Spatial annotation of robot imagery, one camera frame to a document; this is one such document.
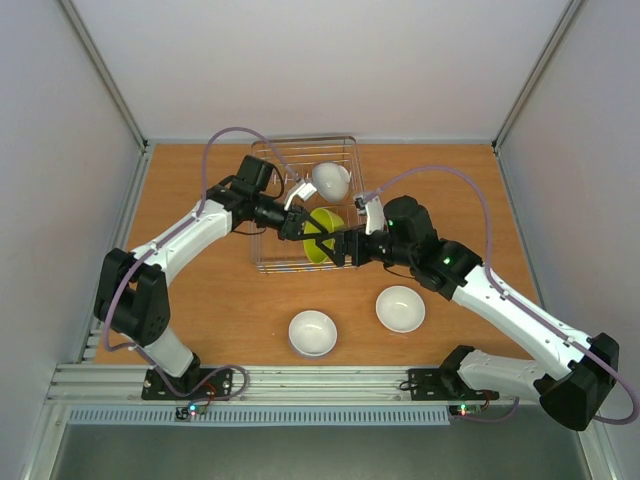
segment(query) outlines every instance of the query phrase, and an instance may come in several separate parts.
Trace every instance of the brown table surface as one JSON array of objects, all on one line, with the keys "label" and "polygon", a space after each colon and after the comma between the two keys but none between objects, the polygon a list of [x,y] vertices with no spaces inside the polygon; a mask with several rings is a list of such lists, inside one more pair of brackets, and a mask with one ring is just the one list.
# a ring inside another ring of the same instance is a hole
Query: brown table surface
[{"label": "brown table surface", "polygon": [[[210,183],[236,171],[248,145],[220,145],[211,151]],[[533,286],[502,179],[489,146],[360,145],[365,187],[373,189],[419,165],[442,164],[469,174],[488,198],[494,230],[494,269],[529,298]],[[129,248],[143,244],[173,225],[199,198],[201,145],[156,147]],[[484,255],[482,209],[462,180],[446,173],[422,173],[394,185],[383,203],[411,195],[427,207],[439,235]],[[427,316],[416,331],[398,334],[378,321],[375,301],[391,285],[414,288]],[[459,344],[495,355],[526,358],[514,342],[484,319],[447,302],[413,280],[386,273],[381,264],[359,269],[261,274],[249,260],[249,238],[228,235],[208,247],[169,289],[171,326],[203,364],[244,365],[434,365]],[[325,358],[307,360],[292,352],[287,332],[302,310],[328,314],[338,328],[338,343]],[[122,337],[111,332],[111,342]],[[107,353],[102,364],[137,364],[127,351]]]}]

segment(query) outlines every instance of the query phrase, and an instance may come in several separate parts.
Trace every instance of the white bowl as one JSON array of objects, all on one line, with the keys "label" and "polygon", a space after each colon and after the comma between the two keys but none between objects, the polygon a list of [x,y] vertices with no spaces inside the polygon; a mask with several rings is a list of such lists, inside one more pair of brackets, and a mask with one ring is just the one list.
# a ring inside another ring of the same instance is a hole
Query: white bowl
[{"label": "white bowl", "polygon": [[320,163],[313,167],[311,177],[318,193],[327,202],[339,203],[349,191],[351,175],[342,165]]},{"label": "white bowl", "polygon": [[324,313],[306,310],[289,324],[289,342],[300,355],[317,358],[329,353],[338,341],[335,323]]},{"label": "white bowl", "polygon": [[378,295],[376,314],[382,324],[397,333],[414,331],[424,321],[426,308],[420,295],[396,285]]}]

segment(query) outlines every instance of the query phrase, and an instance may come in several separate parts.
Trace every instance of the black mounting plate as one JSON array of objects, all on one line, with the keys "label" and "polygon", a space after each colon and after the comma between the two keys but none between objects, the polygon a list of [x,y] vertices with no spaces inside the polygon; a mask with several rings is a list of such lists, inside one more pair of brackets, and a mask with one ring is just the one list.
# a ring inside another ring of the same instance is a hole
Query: black mounting plate
[{"label": "black mounting plate", "polygon": [[[468,402],[472,400],[486,400],[483,391],[471,390],[464,386],[458,395],[452,395],[446,389],[440,378],[438,368],[411,368],[407,372],[409,380],[406,385],[411,392],[411,400],[451,400]],[[491,400],[498,400],[498,392],[489,391]]]},{"label": "black mounting plate", "polygon": [[[204,377],[209,375],[209,373],[211,373],[213,370],[215,369],[200,367],[200,376],[196,384],[199,383],[200,380],[202,380]],[[162,378],[160,378],[160,375],[154,369],[147,370],[144,381],[145,385],[150,384],[150,386],[145,387],[143,385],[141,395],[142,400],[196,400],[207,398],[207,392],[209,391],[209,388],[206,385],[203,385],[187,397],[178,397],[171,393],[171,390],[166,387],[166,385],[162,381]],[[231,390],[233,388],[233,370],[231,370],[230,368],[221,370],[213,377],[209,378],[207,383],[210,383],[215,387],[217,397],[227,396],[231,393]]]}]

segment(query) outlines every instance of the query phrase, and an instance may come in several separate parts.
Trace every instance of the gray floor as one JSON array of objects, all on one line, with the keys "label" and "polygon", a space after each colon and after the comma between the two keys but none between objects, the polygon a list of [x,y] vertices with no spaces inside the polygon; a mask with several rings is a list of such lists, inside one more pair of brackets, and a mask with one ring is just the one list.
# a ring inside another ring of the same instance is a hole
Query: gray floor
[{"label": "gray floor", "polygon": [[449,427],[71,425],[53,479],[590,478],[577,435],[534,408]]}]

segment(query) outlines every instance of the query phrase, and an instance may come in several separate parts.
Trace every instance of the bowl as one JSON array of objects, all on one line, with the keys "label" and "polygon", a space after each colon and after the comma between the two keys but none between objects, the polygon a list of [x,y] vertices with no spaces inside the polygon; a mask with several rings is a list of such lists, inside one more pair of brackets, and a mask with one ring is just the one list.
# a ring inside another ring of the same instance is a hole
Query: bowl
[{"label": "bowl", "polygon": [[[344,220],[342,220],[340,215],[333,213],[331,210],[326,208],[316,208],[311,212],[311,217],[326,228],[329,233],[333,233],[344,227]],[[318,230],[311,222],[307,222],[304,225],[304,233],[318,233],[319,231],[320,230]],[[322,244],[329,249],[333,248],[334,243],[335,240],[333,238],[322,242]],[[303,240],[302,248],[304,249],[304,254],[311,263],[323,263],[327,258],[329,258],[326,253],[318,248],[315,239],[311,238]]]},{"label": "bowl", "polygon": [[322,357],[333,349],[337,341],[336,324],[317,310],[300,312],[289,324],[289,343],[303,357]]},{"label": "bowl", "polygon": [[426,308],[420,295],[408,287],[396,285],[385,289],[376,300],[376,315],[389,330],[414,331],[424,321]]},{"label": "bowl", "polygon": [[340,203],[349,191],[351,174],[342,165],[325,162],[313,167],[311,178],[322,198],[330,203]]}]

